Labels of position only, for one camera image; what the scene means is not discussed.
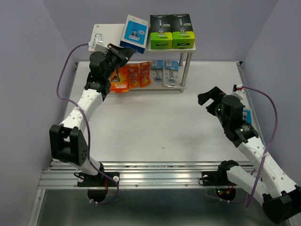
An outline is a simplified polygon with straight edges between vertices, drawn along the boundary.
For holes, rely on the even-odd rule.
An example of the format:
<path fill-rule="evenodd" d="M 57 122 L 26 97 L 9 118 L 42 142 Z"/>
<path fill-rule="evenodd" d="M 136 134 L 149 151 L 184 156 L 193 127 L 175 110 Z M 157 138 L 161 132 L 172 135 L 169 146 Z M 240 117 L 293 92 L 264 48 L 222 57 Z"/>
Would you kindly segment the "orange razor bag top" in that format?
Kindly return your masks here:
<path fill-rule="evenodd" d="M 143 88 L 151 84 L 150 65 L 151 65 L 150 61 L 142 62 L 139 64 L 140 77 L 141 77 L 140 88 Z"/>

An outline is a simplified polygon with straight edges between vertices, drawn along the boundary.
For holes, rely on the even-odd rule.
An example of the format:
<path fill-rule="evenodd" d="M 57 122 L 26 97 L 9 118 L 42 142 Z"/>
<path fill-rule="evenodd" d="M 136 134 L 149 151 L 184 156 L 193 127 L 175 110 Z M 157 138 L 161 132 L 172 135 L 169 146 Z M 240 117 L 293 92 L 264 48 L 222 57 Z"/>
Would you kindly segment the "orange razor bag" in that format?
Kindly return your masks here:
<path fill-rule="evenodd" d="M 133 89 L 140 86 L 140 71 L 138 64 L 128 65 L 129 88 Z"/>
<path fill-rule="evenodd" d="M 141 77 L 140 88 L 143 88 L 151 84 L 150 65 L 151 65 L 150 61 L 142 62 L 139 64 L 140 77 Z"/>

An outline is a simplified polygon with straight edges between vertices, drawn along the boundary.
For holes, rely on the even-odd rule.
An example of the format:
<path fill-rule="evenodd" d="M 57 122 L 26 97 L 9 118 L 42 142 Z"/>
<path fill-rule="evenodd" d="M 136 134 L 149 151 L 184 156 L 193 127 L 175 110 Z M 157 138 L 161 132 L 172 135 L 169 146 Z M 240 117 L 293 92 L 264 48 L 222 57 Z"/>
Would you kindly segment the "orange razor bag bottom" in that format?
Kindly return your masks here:
<path fill-rule="evenodd" d="M 140 86 L 140 71 L 138 64 L 128 65 L 129 88 L 133 89 Z"/>

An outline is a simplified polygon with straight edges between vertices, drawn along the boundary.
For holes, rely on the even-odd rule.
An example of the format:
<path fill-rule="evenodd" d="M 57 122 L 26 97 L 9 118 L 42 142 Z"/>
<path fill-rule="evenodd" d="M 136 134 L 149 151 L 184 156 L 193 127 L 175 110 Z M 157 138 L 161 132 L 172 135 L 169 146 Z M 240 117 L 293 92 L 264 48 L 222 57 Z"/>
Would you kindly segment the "blue blister razor pack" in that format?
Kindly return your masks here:
<path fill-rule="evenodd" d="M 177 61 L 166 60 L 163 68 L 163 85 L 165 87 L 179 88 L 179 63 Z"/>
<path fill-rule="evenodd" d="M 163 60 L 151 61 L 151 78 L 157 85 L 163 85 L 163 66 Z"/>

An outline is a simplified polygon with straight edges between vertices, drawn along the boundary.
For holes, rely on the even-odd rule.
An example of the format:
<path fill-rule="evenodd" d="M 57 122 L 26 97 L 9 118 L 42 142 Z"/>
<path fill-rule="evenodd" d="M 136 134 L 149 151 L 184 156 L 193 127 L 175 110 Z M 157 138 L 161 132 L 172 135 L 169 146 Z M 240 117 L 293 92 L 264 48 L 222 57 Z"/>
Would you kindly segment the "black green razor box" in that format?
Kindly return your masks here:
<path fill-rule="evenodd" d="M 150 15 L 150 48 L 171 49 L 173 43 L 170 15 Z"/>
<path fill-rule="evenodd" d="M 173 49 L 193 48 L 195 33 L 189 14 L 170 14 Z"/>

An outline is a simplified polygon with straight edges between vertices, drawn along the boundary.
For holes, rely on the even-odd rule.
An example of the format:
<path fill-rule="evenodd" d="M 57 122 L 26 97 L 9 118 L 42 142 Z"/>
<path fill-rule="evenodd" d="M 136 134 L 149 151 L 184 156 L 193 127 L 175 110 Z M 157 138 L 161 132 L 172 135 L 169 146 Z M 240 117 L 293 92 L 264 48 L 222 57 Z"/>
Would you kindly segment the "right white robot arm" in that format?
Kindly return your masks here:
<path fill-rule="evenodd" d="M 244 116 L 243 85 L 234 85 L 226 94 L 218 87 L 198 95 L 198 104 L 204 105 L 218 118 L 226 138 L 250 161 L 257 175 L 246 172 L 236 161 L 222 161 L 216 171 L 203 171 L 199 184 L 203 186 L 239 186 L 248 193 L 246 204 L 255 199 L 266 216 L 280 224 L 301 211 L 301 187 L 276 163 L 264 145 L 259 133 Z"/>

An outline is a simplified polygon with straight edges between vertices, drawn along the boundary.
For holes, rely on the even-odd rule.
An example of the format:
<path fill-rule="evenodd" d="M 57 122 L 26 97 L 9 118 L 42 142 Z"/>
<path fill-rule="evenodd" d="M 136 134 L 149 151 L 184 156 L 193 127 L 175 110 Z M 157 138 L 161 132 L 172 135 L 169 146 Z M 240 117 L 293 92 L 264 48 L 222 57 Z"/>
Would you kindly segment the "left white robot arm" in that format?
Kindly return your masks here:
<path fill-rule="evenodd" d="M 125 66 L 134 53 L 133 48 L 113 44 L 109 44 L 105 51 L 93 52 L 79 101 L 59 97 L 73 104 L 74 108 L 60 124 L 52 125 L 49 130 L 52 158 L 76 167 L 88 175 L 88 180 L 95 186 L 104 182 L 104 169 L 90 156 L 91 139 L 85 139 L 83 132 L 90 131 L 89 119 L 110 92 L 111 75 Z"/>

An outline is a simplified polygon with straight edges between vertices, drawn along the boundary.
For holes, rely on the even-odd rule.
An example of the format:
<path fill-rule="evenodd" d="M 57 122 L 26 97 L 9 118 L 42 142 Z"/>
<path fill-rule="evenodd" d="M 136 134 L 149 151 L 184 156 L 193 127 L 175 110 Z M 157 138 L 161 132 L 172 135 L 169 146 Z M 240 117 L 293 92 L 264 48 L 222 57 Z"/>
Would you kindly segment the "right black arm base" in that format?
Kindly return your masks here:
<path fill-rule="evenodd" d="M 203 171 L 199 184 L 202 186 L 228 186 L 231 182 L 228 180 L 227 171 L 232 167 L 239 166 L 234 160 L 222 161 L 217 171 Z"/>

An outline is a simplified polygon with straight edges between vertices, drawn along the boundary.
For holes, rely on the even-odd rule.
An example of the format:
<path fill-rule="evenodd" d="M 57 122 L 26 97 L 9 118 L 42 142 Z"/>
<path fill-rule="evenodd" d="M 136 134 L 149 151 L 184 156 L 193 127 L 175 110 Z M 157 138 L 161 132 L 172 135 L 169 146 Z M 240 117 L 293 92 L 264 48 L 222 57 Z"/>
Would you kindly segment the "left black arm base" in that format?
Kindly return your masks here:
<path fill-rule="evenodd" d="M 114 182 L 101 174 L 91 176 L 82 172 L 75 172 L 73 175 L 78 179 L 78 187 L 116 187 Z"/>

